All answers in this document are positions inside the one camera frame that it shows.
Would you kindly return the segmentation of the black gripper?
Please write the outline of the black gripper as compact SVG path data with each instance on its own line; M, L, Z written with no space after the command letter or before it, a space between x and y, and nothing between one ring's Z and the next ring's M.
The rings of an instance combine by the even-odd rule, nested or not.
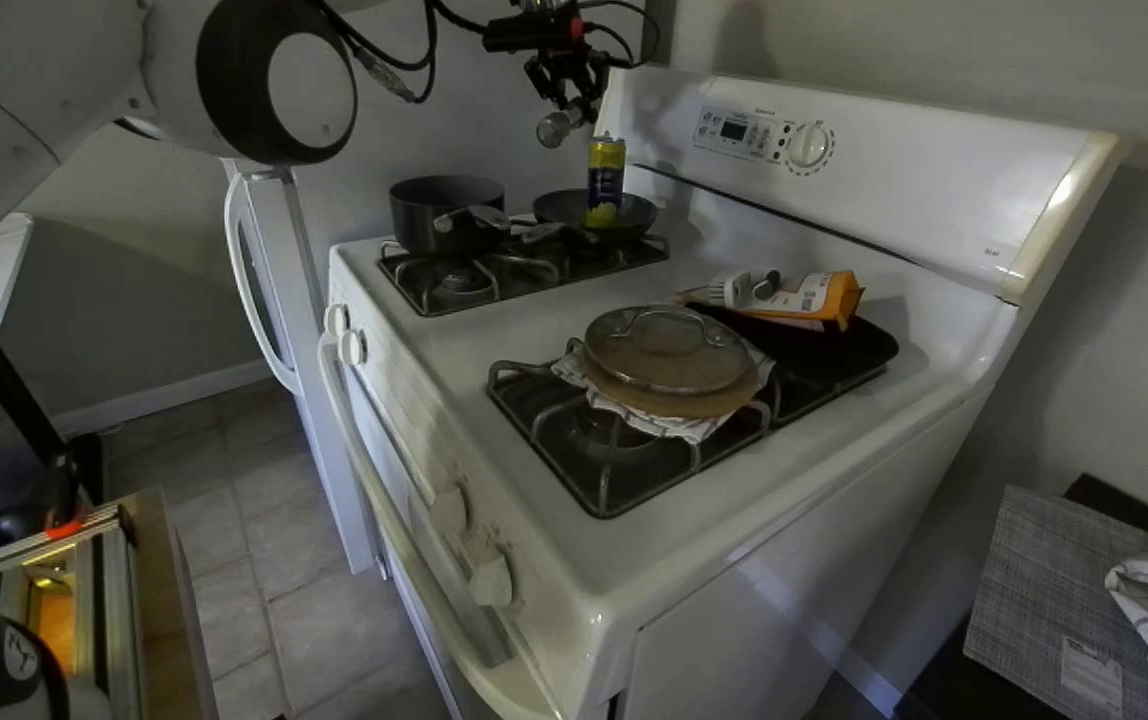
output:
M579 104L598 104L610 89L610 57L588 44L588 21L578 0L537 4L483 23L488 52L524 52L529 84L569 104L537 122L543 147L561 147L578 126L588 122Z

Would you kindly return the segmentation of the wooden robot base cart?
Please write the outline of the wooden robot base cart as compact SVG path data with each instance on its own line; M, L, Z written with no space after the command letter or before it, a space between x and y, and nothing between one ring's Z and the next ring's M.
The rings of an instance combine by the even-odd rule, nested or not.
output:
M158 496L0 544L0 720L218 720Z

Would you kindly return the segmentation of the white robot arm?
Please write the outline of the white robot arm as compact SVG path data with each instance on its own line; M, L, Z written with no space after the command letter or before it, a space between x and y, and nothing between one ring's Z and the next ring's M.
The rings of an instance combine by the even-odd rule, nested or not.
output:
M395 57L351 12L381 0L0 0L0 219L87 130L128 121L149 135L258 163L333 159L356 121L356 72L421 104L405 72L435 72L435 21L483 52L579 52L578 0L534 0L476 23L426 8L426 52Z

